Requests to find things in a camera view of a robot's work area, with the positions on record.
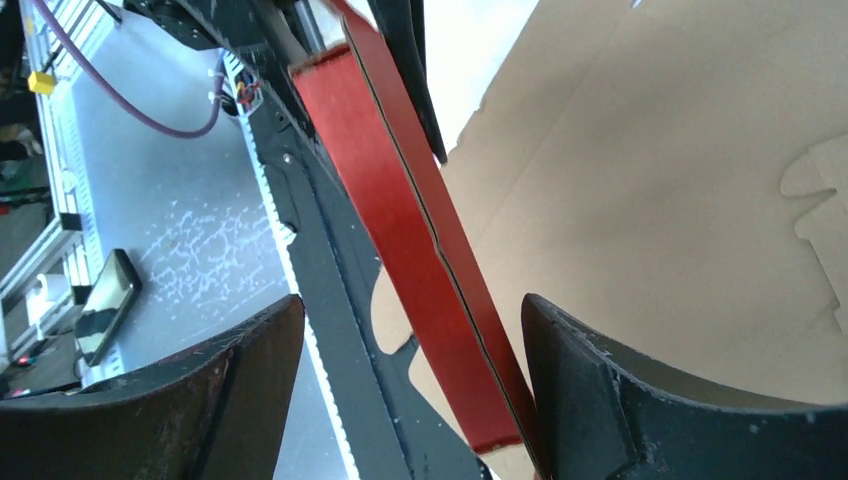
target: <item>phone screen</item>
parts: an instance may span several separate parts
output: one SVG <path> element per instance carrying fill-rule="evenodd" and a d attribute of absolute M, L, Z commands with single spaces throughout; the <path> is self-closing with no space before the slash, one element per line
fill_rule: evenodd
<path fill-rule="evenodd" d="M 139 288 L 126 253 L 113 250 L 74 324 L 77 347 L 88 365 L 100 361 Z"/>

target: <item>white toothed strip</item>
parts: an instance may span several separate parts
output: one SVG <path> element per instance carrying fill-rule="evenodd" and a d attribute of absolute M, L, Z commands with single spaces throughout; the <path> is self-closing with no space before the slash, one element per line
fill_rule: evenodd
<path fill-rule="evenodd" d="M 227 53 L 224 57 L 224 66 L 227 70 L 228 81 L 230 87 L 235 92 L 235 84 L 233 79 L 243 68 L 241 63 L 231 53 Z M 253 164 L 253 171 L 256 174 L 256 181 L 259 184 L 259 191 L 262 193 L 262 202 L 265 205 L 265 210 L 268 214 L 268 220 L 271 222 L 271 231 L 274 234 L 274 241 L 277 244 L 277 252 L 280 254 L 280 261 L 283 264 L 283 271 L 286 275 L 286 283 L 289 286 L 291 293 L 299 293 L 300 288 L 297 285 L 297 278 L 294 274 L 294 268 L 291 264 L 291 258 L 288 252 L 288 246 L 294 241 L 295 234 L 289 230 L 280 221 L 280 216 L 277 212 L 277 207 L 274 204 L 274 198 L 271 195 L 271 187 L 268 185 L 268 179 L 265 176 L 264 166 L 259 162 L 259 157 L 256 153 L 256 142 L 253 138 L 253 132 L 250 129 L 250 122 L 243 115 L 241 105 L 239 109 L 239 122 L 241 123 L 242 131 L 244 132 L 245 143 L 247 144 L 250 161 Z M 306 350 L 309 352 L 309 357 L 312 360 L 312 365 L 315 368 L 316 376 L 318 377 L 318 386 L 321 389 L 321 396 L 327 407 L 327 412 L 330 416 L 330 421 L 333 424 L 333 432 L 336 434 L 336 440 L 339 445 L 339 450 L 344 461 L 345 471 L 350 480 L 359 480 L 359 470 L 356 468 L 356 462 L 353 458 L 353 453 L 350 450 L 350 443 L 347 441 L 347 435 L 344 431 L 342 419 L 339 416 L 339 409 L 336 407 L 336 401 L 333 397 L 333 391 L 330 387 L 330 381 L 327 378 L 327 371 L 324 369 L 324 362 L 321 361 L 321 354 L 318 350 L 318 339 L 315 332 L 312 330 L 312 325 L 309 322 L 309 317 L 306 317 L 306 325 L 304 328 L 304 343 Z"/>

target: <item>scratched metal surface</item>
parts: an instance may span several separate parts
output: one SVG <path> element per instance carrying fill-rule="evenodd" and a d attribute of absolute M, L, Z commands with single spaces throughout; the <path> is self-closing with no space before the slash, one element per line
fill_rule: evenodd
<path fill-rule="evenodd" d="M 92 57 L 133 104 L 174 128 L 210 113 L 215 52 L 193 52 L 125 17 Z M 74 109 L 101 248 L 128 251 L 144 283 L 117 344 L 126 370 L 191 346 L 289 293 L 239 125 L 222 117 L 198 140 L 152 131 L 82 76 Z M 302 355 L 279 478 L 345 478 L 315 368 Z"/>

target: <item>brown cardboard sheet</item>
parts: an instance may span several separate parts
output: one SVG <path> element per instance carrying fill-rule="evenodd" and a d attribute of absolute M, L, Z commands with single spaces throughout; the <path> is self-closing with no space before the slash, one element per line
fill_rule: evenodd
<path fill-rule="evenodd" d="M 541 0 L 442 170 L 522 364 L 535 292 L 689 373 L 848 400 L 845 25 L 839 0 Z M 396 349 L 386 278 L 372 310 Z"/>

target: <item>red object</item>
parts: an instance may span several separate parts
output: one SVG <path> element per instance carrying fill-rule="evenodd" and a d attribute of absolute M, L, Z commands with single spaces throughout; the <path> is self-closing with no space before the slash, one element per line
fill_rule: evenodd
<path fill-rule="evenodd" d="M 421 348 L 477 453 L 527 445 L 545 468 L 535 404 L 383 37 L 345 0 L 348 44 L 295 86 Z"/>

